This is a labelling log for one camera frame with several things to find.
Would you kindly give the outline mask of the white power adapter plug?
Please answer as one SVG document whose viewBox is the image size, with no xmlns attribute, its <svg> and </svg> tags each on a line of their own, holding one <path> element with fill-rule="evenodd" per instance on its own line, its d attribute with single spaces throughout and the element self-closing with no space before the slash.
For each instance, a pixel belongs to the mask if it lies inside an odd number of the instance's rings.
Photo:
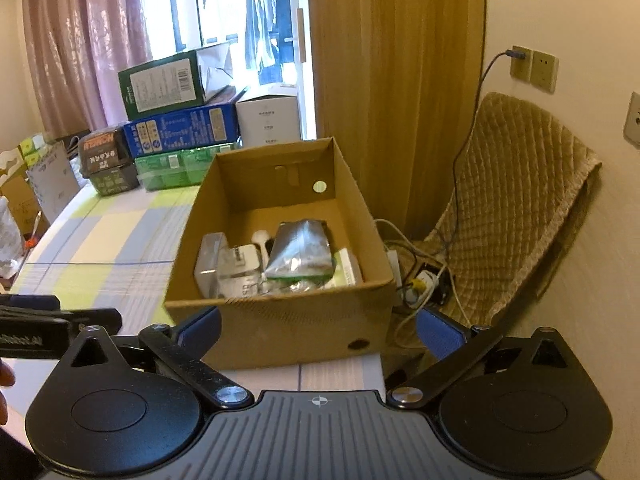
<svg viewBox="0 0 640 480">
<path fill-rule="evenodd" d="M 222 278 L 239 278 L 262 272 L 262 257 L 254 244 L 222 248 L 217 271 Z"/>
</svg>

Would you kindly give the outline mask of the white green medicine box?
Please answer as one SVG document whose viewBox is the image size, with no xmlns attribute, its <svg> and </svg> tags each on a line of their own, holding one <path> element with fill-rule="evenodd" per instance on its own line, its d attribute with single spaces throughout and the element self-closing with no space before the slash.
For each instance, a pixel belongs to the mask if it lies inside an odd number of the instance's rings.
<svg viewBox="0 0 640 480">
<path fill-rule="evenodd" d="M 363 283 L 357 258 L 348 248 L 338 250 L 334 255 L 335 269 L 332 278 L 323 289 L 358 286 Z"/>
</svg>

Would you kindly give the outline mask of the silver foil bag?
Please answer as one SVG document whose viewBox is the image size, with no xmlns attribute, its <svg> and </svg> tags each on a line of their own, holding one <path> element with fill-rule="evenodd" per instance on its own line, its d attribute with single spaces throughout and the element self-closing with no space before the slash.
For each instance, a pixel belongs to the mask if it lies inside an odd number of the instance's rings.
<svg viewBox="0 0 640 480">
<path fill-rule="evenodd" d="M 321 220 L 282 222 L 273 239 L 268 280 L 324 280 L 334 273 L 331 245 Z"/>
</svg>

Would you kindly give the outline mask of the clear box blue label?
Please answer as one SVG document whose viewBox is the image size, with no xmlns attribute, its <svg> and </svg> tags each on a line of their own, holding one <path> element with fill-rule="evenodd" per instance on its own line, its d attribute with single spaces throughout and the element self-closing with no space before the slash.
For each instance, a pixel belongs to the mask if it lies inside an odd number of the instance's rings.
<svg viewBox="0 0 640 480">
<path fill-rule="evenodd" d="M 228 242 L 223 232 L 203 236 L 194 266 L 194 278 L 204 298 L 220 296 L 220 271 L 226 266 L 227 257 Z"/>
</svg>

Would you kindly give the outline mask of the cream plastic spoon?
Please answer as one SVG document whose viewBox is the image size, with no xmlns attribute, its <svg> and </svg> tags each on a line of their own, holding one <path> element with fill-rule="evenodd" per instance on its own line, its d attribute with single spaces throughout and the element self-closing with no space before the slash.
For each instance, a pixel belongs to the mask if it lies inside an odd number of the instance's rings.
<svg viewBox="0 0 640 480">
<path fill-rule="evenodd" d="M 257 230 L 252 234 L 252 243 L 259 248 L 260 256 L 262 257 L 262 266 L 265 268 L 269 262 L 269 250 L 268 243 L 271 240 L 271 235 L 266 230 Z"/>
</svg>

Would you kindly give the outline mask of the crumpled plastic bag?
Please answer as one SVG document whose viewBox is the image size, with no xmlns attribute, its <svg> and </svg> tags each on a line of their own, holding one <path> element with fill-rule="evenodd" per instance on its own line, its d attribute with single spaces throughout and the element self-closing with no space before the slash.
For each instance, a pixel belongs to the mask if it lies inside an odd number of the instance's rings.
<svg viewBox="0 0 640 480">
<path fill-rule="evenodd" d="M 6 196 L 0 197 L 0 273 L 8 280 L 18 271 L 24 257 L 24 238 L 15 222 Z"/>
</svg>

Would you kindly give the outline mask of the white power strip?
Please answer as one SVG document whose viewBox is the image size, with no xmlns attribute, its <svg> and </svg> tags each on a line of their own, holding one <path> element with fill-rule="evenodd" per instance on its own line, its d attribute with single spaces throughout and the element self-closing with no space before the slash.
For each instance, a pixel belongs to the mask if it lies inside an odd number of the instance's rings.
<svg viewBox="0 0 640 480">
<path fill-rule="evenodd" d="M 428 304 L 439 286 L 441 276 L 442 269 L 437 273 L 423 270 L 416 274 L 416 277 L 409 281 L 404 293 L 405 302 L 408 306 L 417 308 Z"/>
</svg>

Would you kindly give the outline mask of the checked tablecloth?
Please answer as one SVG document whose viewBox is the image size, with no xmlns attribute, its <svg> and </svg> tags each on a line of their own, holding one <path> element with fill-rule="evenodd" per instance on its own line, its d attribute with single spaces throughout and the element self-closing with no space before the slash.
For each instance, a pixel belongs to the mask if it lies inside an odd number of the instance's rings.
<svg viewBox="0 0 640 480">
<path fill-rule="evenodd" d="M 115 308 L 122 334 L 171 322 L 163 302 L 196 186 L 99 197 L 86 185 L 30 253 L 12 292 L 54 295 L 63 310 Z M 17 383 L 9 407 L 25 415 L 55 366 L 53 361 L 9 360 Z M 262 390 L 378 390 L 385 396 L 381 359 L 367 354 L 337 361 L 224 374 L 254 394 Z"/>
</svg>

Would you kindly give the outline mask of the brown cardboard hanger box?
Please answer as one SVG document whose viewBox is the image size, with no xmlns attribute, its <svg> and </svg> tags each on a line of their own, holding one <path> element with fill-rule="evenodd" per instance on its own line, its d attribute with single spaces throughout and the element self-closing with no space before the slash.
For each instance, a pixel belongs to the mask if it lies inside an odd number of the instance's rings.
<svg viewBox="0 0 640 480">
<path fill-rule="evenodd" d="M 1 195 L 24 238 L 47 231 L 49 222 L 43 215 L 36 194 L 28 182 L 26 162 L 18 148 L 1 153 Z"/>
</svg>

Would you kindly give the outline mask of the green tissue boxes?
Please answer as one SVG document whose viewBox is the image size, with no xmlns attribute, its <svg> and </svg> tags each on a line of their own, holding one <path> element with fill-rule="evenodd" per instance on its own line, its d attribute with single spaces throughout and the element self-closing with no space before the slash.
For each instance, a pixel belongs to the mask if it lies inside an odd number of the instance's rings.
<svg viewBox="0 0 640 480">
<path fill-rule="evenodd" d="M 23 140 L 18 150 L 28 168 L 38 164 L 48 154 L 54 142 L 47 133 L 36 133 Z"/>
</svg>

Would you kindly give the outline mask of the quilted brown chair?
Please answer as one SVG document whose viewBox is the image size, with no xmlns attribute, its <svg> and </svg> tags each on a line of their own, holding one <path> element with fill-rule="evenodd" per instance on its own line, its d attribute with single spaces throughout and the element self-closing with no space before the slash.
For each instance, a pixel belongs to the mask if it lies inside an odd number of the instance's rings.
<svg viewBox="0 0 640 480">
<path fill-rule="evenodd" d="M 490 325 L 527 287 L 542 294 L 584 220 L 601 165 L 548 110 L 488 93 L 457 163 L 456 189 L 413 245 L 454 278 L 445 313 L 465 327 Z"/>
</svg>

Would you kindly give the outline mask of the dark green carton box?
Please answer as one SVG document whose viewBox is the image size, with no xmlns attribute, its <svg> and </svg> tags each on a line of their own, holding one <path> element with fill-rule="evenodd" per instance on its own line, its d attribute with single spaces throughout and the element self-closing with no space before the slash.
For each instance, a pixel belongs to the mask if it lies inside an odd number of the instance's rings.
<svg viewBox="0 0 640 480">
<path fill-rule="evenodd" d="M 201 106 L 233 79 L 231 44 L 218 42 L 126 68 L 118 73 L 129 120 Z"/>
</svg>

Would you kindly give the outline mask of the white paper box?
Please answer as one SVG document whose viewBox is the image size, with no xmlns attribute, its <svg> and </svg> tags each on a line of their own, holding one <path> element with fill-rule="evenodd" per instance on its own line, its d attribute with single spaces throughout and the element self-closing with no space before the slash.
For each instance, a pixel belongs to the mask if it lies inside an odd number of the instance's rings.
<svg viewBox="0 0 640 480">
<path fill-rule="evenodd" d="M 267 94 L 235 104 L 244 148 L 302 140 L 296 96 Z"/>
</svg>

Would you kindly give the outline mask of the brown wooden wardrobe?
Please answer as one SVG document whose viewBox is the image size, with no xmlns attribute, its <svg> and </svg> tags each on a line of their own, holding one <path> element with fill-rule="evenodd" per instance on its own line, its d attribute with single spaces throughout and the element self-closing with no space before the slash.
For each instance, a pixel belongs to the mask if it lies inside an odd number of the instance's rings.
<svg viewBox="0 0 640 480">
<path fill-rule="evenodd" d="M 426 237 L 480 82 L 486 0 L 309 0 L 317 126 L 370 213 Z"/>
</svg>

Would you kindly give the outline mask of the wall power socket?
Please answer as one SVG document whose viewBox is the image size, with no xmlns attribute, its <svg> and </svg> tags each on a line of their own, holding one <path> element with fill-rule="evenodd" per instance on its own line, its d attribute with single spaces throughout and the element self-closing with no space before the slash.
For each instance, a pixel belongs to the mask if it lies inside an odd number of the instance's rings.
<svg viewBox="0 0 640 480">
<path fill-rule="evenodd" d="M 559 59 L 549 53 L 513 46 L 508 51 L 511 59 L 510 76 L 518 81 L 531 84 L 543 92 L 555 92 Z"/>
</svg>

